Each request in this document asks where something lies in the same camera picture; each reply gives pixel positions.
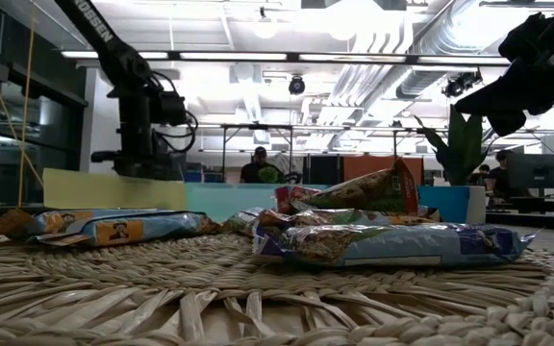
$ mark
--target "granola bar package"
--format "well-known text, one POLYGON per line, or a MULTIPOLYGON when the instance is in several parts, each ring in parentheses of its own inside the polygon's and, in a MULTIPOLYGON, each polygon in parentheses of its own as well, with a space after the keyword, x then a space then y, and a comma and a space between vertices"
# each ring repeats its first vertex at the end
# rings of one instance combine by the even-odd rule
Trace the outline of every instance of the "granola bar package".
POLYGON ((41 243, 68 246, 111 246, 165 237, 220 233, 221 226, 206 214, 189 211, 148 211, 97 216, 75 221, 63 232, 38 235, 41 243))
POLYGON ((109 246, 168 236, 220 233, 221 226, 206 214, 171 210, 48 211, 32 216, 10 210, 0 217, 0 235, 16 241, 56 246, 109 246))
POLYGON ((149 211, 156 210, 50 210, 35 215, 18 209, 9 210, 0 217, 0 235, 16 240, 24 240, 33 235, 63 232, 68 225, 78 220, 149 211))
POLYGON ((303 186, 282 186, 275 189, 275 197, 277 198, 277 211, 281 213, 292 213, 295 208, 292 203, 306 203, 312 196, 321 192, 315 188, 303 186))
POLYGON ((535 234, 493 225, 262 227, 256 254, 324 266, 467 266, 512 262, 535 234))
POLYGON ((250 210, 242 210, 235 213, 221 226, 223 233, 238 233, 252 236, 254 233, 254 223, 262 211, 264 211, 264 208, 252 208, 250 210))
POLYGON ((416 184, 403 160, 392 168, 367 174, 327 188, 306 204, 317 209, 391 211, 416 216, 416 184))
POLYGON ((290 228, 326 225, 417 225, 434 223, 432 219, 418 216, 398 215, 391 212, 362 210, 304 210, 288 216, 273 210, 264 210, 255 226, 254 249, 263 243, 266 233, 280 238, 290 228))

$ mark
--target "cap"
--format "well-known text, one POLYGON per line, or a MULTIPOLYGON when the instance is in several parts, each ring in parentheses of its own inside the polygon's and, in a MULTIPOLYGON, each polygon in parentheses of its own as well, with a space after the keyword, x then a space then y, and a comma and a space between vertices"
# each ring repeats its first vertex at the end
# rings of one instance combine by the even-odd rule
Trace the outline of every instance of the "cap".
POLYGON ((266 157, 266 149, 264 147, 258 147, 254 151, 254 156, 265 158, 266 157))

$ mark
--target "yellow string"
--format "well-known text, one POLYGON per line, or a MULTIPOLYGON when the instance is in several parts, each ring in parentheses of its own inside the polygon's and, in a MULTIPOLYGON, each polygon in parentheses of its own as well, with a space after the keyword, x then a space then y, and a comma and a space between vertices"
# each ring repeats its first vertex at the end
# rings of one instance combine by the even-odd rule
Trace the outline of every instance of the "yellow string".
MULTIPOLYGON (((31 62, 34 53, 34 37, 36 35, 36 6, 34 5, 31 10, 31 32, 29 38, 29 58, 27 60, 27 81, 25 82, 25 104, 23 105, 23 126, 22 134, 20 136, 20 142, 25 146, 25 133, 27 126, 27 110, 29 108, 29 87, 31 85, 31 62)), ((25 173, 25 157, 20 156, 20 174, 18 177, 18 206, 23 204, 23 183, 25 173)))
POLYGON ((14 130, 14 126, 12 124, 12 118, 10 117, 10 112, 8 111, 8 107, 6 107, 6 103, 4 102, 4 98, 1 94, 1 89, 0 89, 0 104, 1 104, 1 108, 4 111, 4 114, 6 115, 6 118, 8 119, 8 126, 10 127, 10 130, 12 131, 12 136, 14 137, 14 140, 16 141, 16 144, 18 145, 18 148, 20 149, 22 157, 25 158, 25 160, 27 160, 27 163, 29 164, 29 168, 31 168, 32 172, 34 172, 34 175, 36 176, 36 180, 38 180, 38 183, 40 184, 40 186, 42 186, 42 188, 44 188, 44 183, 42 182, 42 178, 39 176, 38 172, 36 171, 36 168, 31 163, 31 160, 29 160, 29 157, 25 153, 24 144, 21 143, 18 140, 18 136, 16 135, 16 131, 14 130))

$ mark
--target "computer monitor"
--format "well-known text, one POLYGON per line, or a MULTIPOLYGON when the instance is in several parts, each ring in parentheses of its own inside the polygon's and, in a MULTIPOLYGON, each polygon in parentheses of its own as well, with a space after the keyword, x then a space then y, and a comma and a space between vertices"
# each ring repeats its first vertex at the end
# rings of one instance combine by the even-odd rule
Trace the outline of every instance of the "computer monitor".
POLYGON ((554 155, 508 156, 511 188, 554 188, 554 155))

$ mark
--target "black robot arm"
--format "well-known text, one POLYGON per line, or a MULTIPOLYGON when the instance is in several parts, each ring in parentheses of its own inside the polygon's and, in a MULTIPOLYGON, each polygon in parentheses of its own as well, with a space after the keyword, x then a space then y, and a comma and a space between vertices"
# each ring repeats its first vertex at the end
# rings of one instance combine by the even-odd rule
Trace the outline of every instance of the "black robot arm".
POLYGON ((457 111, 489 118, 500 136, 525 124, 525 114, 539 115, 554 105, 554 16, 531 15, 499 46, 512 64, 494 83, 459 100, 457 111))
POLYGON ((97 53, 102 70, 113 84, 108 97, 119 102, 121 150, 95 152, 92 161, 113 161, 114 170, 124 176, 171 179, 172 151, 187 151, 195 140, 195 118, 185 109, 185 98, 176 89, 166 91, 140 53, 123 42, 89 0, 55 0, 63 13, 97 53), (188 124, 191 143, 174 149, 164 135, 153 131, 152 123, 188 124))

